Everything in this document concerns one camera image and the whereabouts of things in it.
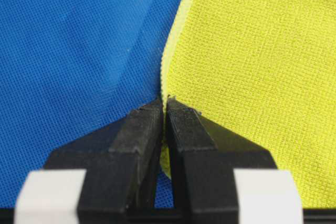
blue fabric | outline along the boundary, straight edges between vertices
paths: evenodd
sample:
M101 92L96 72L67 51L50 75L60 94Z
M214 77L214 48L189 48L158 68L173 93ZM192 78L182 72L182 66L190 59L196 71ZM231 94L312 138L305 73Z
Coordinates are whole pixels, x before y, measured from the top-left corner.
M0 0L0 207L56 147L159 95L180 0Z
M155 207L156 208L173 208L173 192L171 180L160 171L157 181Z

cloth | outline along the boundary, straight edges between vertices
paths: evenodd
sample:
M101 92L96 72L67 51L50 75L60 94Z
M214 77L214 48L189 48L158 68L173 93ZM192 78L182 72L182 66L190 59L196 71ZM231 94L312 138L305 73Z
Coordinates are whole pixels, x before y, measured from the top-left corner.
M304 207L336 207L336 0L182 0L161 68L165 101L269 149Z
M0 0L0 207L56 147L160 94L180 0Z

white block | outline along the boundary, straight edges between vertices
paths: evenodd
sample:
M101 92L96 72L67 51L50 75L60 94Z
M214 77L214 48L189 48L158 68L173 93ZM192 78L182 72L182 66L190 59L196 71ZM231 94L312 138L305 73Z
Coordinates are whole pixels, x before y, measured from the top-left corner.
M239 224L303 224L301 199L287 170L234 169Z
M14 224L78 224L85 174L85 169L30 172L16 201Z

fabric texture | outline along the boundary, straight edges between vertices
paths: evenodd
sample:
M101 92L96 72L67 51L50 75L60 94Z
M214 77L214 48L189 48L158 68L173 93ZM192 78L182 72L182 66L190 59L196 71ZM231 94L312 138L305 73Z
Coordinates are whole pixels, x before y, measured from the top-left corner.
M192 0L177 16L163 99L269 149L304 207L336 207L336 0Z
M56 147L160 95L180 0L0 0L0 207Z
M173 208L172 181L160 171L157 181L155 208Z

yellow fabric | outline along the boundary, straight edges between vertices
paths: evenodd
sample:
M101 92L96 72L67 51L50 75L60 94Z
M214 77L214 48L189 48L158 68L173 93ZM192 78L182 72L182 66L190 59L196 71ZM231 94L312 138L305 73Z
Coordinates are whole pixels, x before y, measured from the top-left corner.
M185 4L163 56L163 99L269 149L304 207L336 207L336 0Z

